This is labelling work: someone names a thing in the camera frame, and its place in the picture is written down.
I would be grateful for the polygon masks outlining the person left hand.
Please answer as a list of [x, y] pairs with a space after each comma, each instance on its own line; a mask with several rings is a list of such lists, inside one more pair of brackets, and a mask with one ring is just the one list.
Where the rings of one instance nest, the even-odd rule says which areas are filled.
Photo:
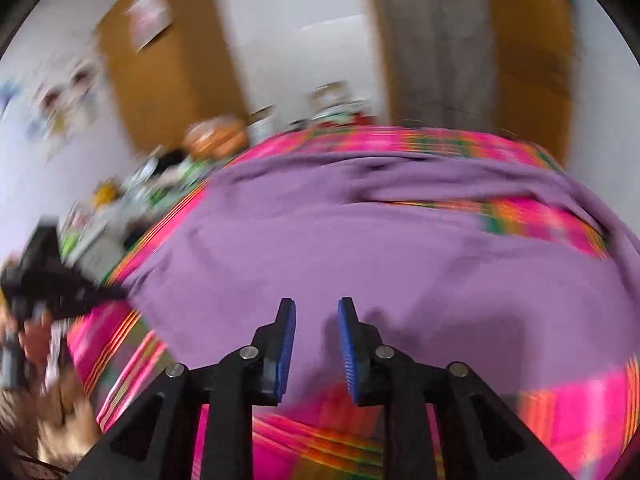
[[18, 334], [18, 340], [25, 353], [26, 360], [38, 370], [44, 370], [47, 366], [52, 323], [50, 311], [44, 310], [38, 318], [27, 320]]

